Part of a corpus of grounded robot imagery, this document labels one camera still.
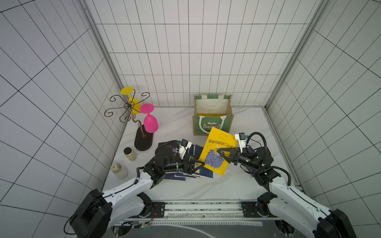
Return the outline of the yellow book purple picture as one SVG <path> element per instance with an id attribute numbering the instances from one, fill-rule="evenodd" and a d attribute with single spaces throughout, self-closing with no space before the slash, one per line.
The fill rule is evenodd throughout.
<path id="1" fill-rule="evenodd" d="M 237 141 L 235 137 L 227 132 L 212 128 L 199 160 L 204 162 L 204 167 L 214 173 L 223 176 L 228 167 L 225 158 L 229 158 L 229 151 L 217 152 L 218 149 L 235 149 Z"/>

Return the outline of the green jute canvas bag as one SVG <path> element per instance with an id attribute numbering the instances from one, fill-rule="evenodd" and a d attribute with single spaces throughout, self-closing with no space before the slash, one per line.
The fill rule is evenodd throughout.
<path id="1" fill-rule="evenodd" d="M 208 136 L 212 128 L 229 132 L 234 119 L 231 98 L 231 95 L 223 94 L 195 95 L 193 134 Z"/>

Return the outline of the yellow book plain cover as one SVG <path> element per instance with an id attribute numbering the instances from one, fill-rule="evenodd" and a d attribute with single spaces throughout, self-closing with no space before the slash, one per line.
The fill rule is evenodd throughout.
<path id="1" fill-rule="evenodd" d="M 199 117 L 221 117 L 225 116 L 224 114 L 206 114 L 206 113 L 198 113 Z"/>

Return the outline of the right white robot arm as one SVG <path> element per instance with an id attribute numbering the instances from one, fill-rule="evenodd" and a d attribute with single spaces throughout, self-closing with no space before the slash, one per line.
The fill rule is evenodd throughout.
<path id="1" fill-rule="evenodd" d="M 355 231 L 348 216 L 339 209 L 331 210 L 292 186 L 291 175 L 272 166 L 273 157 L 267 147 L 252 153 L 240 148 L 219 148 L 217 153 L 228 163 L 252 169 L 252 176 L 266 189 L 258 197 L 256 212 L 261 217 L 273 215 L 282 219 L 308 238 L 354 238 Z"/>

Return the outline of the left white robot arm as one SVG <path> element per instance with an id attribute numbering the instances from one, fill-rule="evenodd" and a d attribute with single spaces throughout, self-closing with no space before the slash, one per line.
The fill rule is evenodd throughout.
<path id="1" fill-rule="evenodd" d="M 180 170 L 193 174 L 205 163 L 189 153 L 191 146 L 161 145 L 147 164 L 137 168 L 137 177 L 110 190 L 94 189 L 64 224 L 78 238 L 101 238 L 108 229 L 133 216 L 148 216 L 151 199 L 146 191 L 158 185 L 166 174 Z"/>

